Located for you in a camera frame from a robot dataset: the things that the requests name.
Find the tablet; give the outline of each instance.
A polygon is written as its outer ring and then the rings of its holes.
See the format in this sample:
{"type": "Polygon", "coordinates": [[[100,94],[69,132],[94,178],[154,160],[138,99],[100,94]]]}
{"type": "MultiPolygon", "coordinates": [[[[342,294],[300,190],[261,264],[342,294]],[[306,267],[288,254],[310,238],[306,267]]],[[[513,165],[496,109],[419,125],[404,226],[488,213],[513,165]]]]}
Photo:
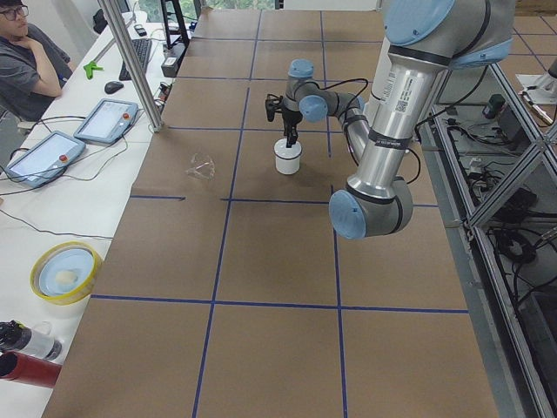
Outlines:
{"type": "Polygon", "coordinates": [[[83,141],[114,144],[133,123],[137,113],[136,103],[104,98],[73,136],[83,141]]]}
{"type": "Polygon", "coordinates": [[[62,174],[84,149],[84,142],[54,131],[8,164],[6,174],[15,182],[39,187],[62,174]]]}

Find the hand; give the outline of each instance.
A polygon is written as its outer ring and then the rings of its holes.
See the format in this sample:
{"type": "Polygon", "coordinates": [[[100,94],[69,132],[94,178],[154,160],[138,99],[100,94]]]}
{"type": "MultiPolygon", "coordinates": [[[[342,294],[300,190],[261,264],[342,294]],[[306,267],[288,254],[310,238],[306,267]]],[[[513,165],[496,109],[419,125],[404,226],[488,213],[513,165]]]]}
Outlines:
{"type": "Polygon", "coordinates": [[[22,46],[27,50],[32,50],[38,46],[42,47],[40,42],[35,39],[31,39],[30,37],[20,37],[17,41],[11,41],[11,43],[16,46],[22,46]]]}

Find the computer mouse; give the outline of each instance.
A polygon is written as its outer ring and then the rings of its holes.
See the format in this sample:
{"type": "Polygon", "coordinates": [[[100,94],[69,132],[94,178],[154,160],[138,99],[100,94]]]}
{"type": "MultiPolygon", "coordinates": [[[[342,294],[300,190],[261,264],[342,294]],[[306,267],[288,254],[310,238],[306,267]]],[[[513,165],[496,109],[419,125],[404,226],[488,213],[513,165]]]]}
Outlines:
{"type": "Polygon", "coordinates": [[[104,85],[104,92],[106,94],[116,93],[122,87],[124,87],[124,83],[120,83],[119,81],[109,81],[104,85]]]}

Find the chair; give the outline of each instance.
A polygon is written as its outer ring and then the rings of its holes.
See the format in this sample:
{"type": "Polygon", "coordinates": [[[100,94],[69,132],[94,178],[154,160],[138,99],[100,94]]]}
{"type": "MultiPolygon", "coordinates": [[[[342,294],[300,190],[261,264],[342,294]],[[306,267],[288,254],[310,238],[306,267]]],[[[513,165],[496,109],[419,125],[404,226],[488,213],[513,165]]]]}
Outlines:
{"type": "Polygon", "coordinates": [[[25,120],[25,119],[21,118],[21,117],[17,114],[16,110],[13,108],[13,106],[11,105],[11,103],[8,102],[8,101],[4,98],[4,96],[2,96],[1,94],[0,94],[0,107],[3,107],[6,111],[8,111],[8,112],[11,113],[12,115],[14,115],[14,117],[15,117],[16,120],[17,120],[17,131],[18,131],[20,134],[26,136],[26,135],[31,131],[31,129],[33,129],[33,126],[35,126],[35,123],[36,123],[36,122],[29,121],[29,120],[25,120]]]}

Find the keyboard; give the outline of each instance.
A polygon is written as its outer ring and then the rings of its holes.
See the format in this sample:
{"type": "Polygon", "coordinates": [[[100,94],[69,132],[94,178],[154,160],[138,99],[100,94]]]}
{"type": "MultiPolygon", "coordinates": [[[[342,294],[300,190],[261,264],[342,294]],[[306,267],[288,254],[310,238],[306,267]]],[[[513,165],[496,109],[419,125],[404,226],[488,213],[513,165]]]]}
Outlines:
{"type": "MultiPolygon", "coordinates": [[[[149,65],[149,53],[151,52],[151,40],[148,37],[141,37],[139,39],[132,39],[131,44],[139,58],[139,63],[143,68],[143,72],[147,71],[147,65],[149,65]]],[[[120,75],[118,80],[125,81],[131,80],[131,75],[125,68],[125,63],[122,62],[122,69],[120,70],[120,75]]]]}

